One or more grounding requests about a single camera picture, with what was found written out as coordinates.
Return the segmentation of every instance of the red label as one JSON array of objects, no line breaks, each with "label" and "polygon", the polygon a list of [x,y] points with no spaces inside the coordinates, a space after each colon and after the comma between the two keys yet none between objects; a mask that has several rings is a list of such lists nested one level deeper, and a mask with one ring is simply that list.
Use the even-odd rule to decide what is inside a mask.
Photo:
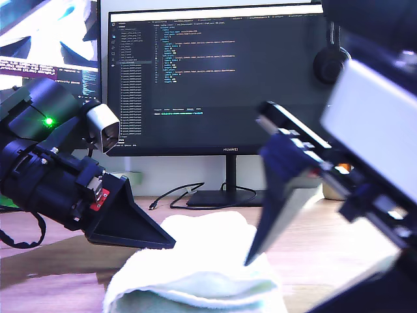
[{"label": "red label", "polygon": [[90,209],[92,209],[93,211],[98,211],[100,210],[100,208],[103,206],[103,203],[105,202],[105,200],[107,199],[107,197],[110,194],[110,191],[106,190],[103,188],[102,191],[102,197],[100,198],[100,200],[98,201],[98,203],[93,203],[92,205],[90,205]]}]

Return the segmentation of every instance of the robotic arm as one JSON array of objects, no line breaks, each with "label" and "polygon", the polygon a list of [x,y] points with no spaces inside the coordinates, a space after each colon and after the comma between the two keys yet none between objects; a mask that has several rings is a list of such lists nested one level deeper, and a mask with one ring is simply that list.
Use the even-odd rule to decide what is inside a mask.
[{"label": "robotic arm", "polygon": [[119,140],[119,120],[105,104],[80,106],[62,86],[41,78],[14,88],[0,107],[0,193],[46,225],[39,214],[95,244],[173,248],[175,241],[135,203],[126,177],[116,178],[75,148],[97,144],[107,153]]},{"label": "robotic arm", "polygon": [[[310,313],[415,312],[417,308],[417,2],[322,0],[350,31],[347,60],[321,119],[329,142],[273,102],[259,107],[271,135],[261,150],[267,192],[246,264],[297,212],[286,186],[314,169],[346,199],[340,213],[367,218],[401,253]],[[338,167],[348,163],[352,171]]]}]

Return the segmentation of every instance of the wall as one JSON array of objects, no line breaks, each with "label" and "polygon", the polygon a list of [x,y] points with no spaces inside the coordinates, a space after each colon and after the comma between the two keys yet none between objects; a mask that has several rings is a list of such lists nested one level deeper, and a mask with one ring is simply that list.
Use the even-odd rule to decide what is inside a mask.
[{"label": "wall", "polygon": [[[107,102],[108,12],[150,10],[161,8],[220,7],[271,3],[305,3],[309,1],[259,0],[101,0],[103,102]],[[143,183],[134,187],[135,196],[159,196],[179,185],[206,182],[202,189],[218,189],[225,179],[224,156],[158,156],[109,157],[96,153],[94,158],[108,171],[140,171]],[[257,190],[264,189],[262,161],[259,156],[238,156],[237,184]]]}]

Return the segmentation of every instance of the headphones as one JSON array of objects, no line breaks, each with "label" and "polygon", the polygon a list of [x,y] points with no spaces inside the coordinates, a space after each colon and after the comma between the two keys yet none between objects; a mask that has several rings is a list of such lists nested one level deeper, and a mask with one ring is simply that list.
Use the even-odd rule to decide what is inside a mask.
[{"label": "headphones", "polygon": [[340,27],[327,23],[327,47],[322,49],[313,62],[314,75],[320,82],[332,85],[338,80],[343,64],[352,59],[347,50],[340,46]]}]

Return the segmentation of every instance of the green led light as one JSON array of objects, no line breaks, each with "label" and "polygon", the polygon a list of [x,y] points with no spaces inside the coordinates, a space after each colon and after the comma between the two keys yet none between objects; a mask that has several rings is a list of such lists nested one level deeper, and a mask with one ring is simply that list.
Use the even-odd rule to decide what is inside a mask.
[{"label": "green led light", "polygon": [[47,117],[47,118],[44,120],[44,123],[45,123],[45,125],[46,125],[46,126],[50,127],[50,126],[52,126],[52,124],[53,124],[53,119],[52,119],[52,118],[50,118],[50,117]]}]

